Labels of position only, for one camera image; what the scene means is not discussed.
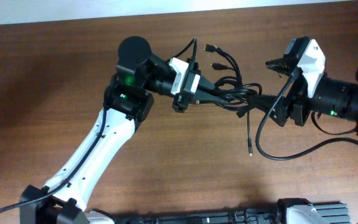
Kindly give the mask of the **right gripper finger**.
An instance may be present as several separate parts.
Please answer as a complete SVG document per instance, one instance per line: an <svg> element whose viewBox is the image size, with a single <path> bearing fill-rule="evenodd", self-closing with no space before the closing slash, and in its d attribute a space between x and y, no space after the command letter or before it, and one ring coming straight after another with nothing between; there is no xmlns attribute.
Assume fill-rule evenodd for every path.
<svg viewBox="0 0 358 224"><path fill-rule="evenodd" d="M275 95L255 95L249 97L249 110L258 109L265 113L273 111L275 105L278 103L278 98Z"/></svg>
<svg viewBox="0 0 358 224"><path fill-rule="evenodd" d="M297 59L295 57L282 57L274 60L269 60L265 63L268 69L271 69L279 74L286 75L288 77L296 77L297 73L295 67L297 65Z"/></svg>

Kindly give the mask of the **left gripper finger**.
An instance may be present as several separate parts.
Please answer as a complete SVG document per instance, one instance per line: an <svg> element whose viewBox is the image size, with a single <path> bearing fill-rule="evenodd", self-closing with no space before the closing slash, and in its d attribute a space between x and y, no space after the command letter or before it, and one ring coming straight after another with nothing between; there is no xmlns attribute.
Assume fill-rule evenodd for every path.
<svg viewBox="0 0 358 224"><path fill-rule="evenodd" d="M229 104L227 100L211 95L202 90L197 90L195 95L191 99L191 104L199 105L199 104L207 104L207 103L213 103L219 105Z"/></svg>
<svg viewBox="0 0 358 224"><path fill-rule="evenodd" d="M216 86L212 82L210 82L206 77L202 75L199 75L199 77L200 79L198 81L197 90L209 92L216 89Z"/></svg>

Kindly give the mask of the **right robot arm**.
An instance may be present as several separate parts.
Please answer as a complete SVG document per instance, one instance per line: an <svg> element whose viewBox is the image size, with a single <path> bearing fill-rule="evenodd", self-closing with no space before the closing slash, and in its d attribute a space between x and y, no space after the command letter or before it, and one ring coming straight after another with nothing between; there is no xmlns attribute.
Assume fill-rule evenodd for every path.
<svg viewBox="0 0 358 224"><path fill-rule="evenodd" d="M278 95L257 95L249 99L253 108L265 112L255 137L255 146L261 155L274 161L288 161L334 142L358 145L358 138L349 138L345 131L334 133L330 139L298 154L281 157L267 154L261 148L260 137L268 119L274 120L279 126L284 126L287 119L303 126L308 118L326 114L355 122L352 132L358 137L358 69L355 83L329 78L321 47L316 40L307 36L292 39L283 57L267 61L265 65L286 75L288 80Z"/></svg>

